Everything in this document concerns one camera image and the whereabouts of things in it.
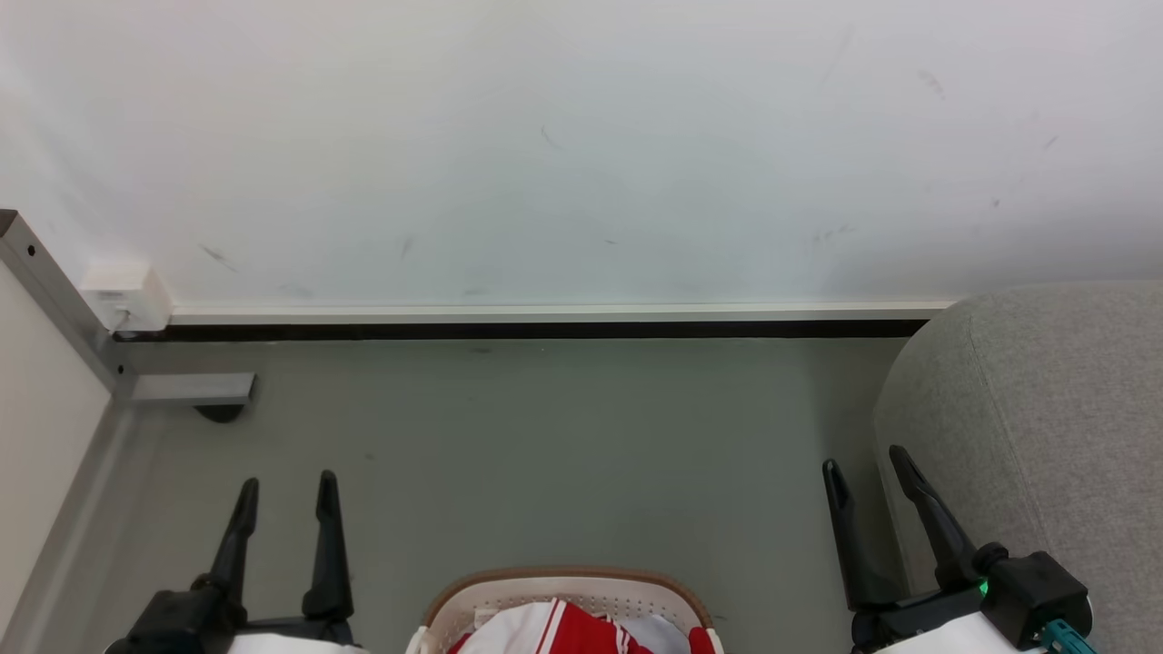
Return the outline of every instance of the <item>laundry basket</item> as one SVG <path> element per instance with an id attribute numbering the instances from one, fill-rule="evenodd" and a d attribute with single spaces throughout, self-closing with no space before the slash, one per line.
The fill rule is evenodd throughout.
<path id="1" fill-rule="evenodd" d="M 447 654 L 473 625 L 478 610 L 500 611 L 554 598 L 615 620 L 659 616 L 688 635 L 706 630 L 723 654 L 711 614 L 698 597 L 656 573 L 619 568 L 507 568 L 477 573 L 444 589 L 408 642 L 407 654 Z"/>

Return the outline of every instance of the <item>red fabric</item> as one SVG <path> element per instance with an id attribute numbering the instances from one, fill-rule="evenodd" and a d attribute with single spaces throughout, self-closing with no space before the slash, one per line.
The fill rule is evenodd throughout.
<path id="1" fill-rule="evenodd" d="M 687 638 L 691 641 L 691 654 L 715 654 L 715 646 L 711 642 L 707 630 L 694 627 Z"/>
<path id="2" fill-rule="evenodd" d="M 565 604 L 549 654 L 651 654 L 630 634 L 572 604 Z"/>
<path id="3" fill-rule="evenodd" d="M 470 635 L 472 635 L 472 634 L 471 633 L 466 633 L 466 634 L 462 635 L 461 640 L 457 640 L 456 645 L 454 645 L 451 648 L 449 648 L 448 654 L 456 654 L 457 652 L 459 652 L 461 648 L 464 647 L 464 641 L 469 640 Z"/>

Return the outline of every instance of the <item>red and white clothing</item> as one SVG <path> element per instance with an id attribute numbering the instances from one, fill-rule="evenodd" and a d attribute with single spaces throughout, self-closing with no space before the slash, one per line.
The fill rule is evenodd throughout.
<path id="1" fill-rule="evenodd" d="M 691 630 L 691 654 L 714 654 L 701 627 Z M 465 634 L 448 654 L 651 654 L 618 623 L 561 599 L 506 609 Z"/>

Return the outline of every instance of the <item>white fabric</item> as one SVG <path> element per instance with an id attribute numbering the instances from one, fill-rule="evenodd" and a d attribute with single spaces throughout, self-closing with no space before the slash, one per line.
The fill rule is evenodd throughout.
<path id="1" fill-rule="evenodd" d="M 461 654 L 542 654 L 554 642 L 565 603 L 536 602 L 497 613 L 476 631 Z"/>
<path id="2" fill-rule="evenodd" d="M 424 639 L 433 652 L 443 652 L 470 630 L 481 606 L 509 609 L 558 597 L 593 616 L 615 620 L 663 613 L 683 632 L 700 625 L 699 616 L 673 590 L 637 580 L 618 577 L 515 577 L 475 583 L 444 602 L 428 626 Z"/>
<path id="3" fill-rule="evenodd" d="M 350 645 L 304 640 L 269 633 L 236 635 L 228 654 L 369 654 Z"/>
<path id="4" fill-rule="evenodd" d="M 622 620 L 621 625 L 652 654 L 691 654 L 691 642 L 662 616 Z"/>
<path id="5" fill-rule="evenodd" d="M 980 613 L 949 620 L 941 628 L 914 635 L 879 654 L 1034 654 L 1042 648 L 1020 653 Z"/>

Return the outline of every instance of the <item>metal bracket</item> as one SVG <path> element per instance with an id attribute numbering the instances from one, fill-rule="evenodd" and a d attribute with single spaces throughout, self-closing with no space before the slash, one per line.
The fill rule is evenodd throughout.
<path id="1" fill-rule="evenodd" d="M 93 315 L 28 222 L 13 209 L 0 209 L 0 261 L 112 392 L 117 377 L 130 372 L 129 357 Z"/>
<path id="2" fill-rule="evenodd" d="M 254 372 L 141 375 L 129 399 L 169 406 L 245 405 L 254 388 Z"/>

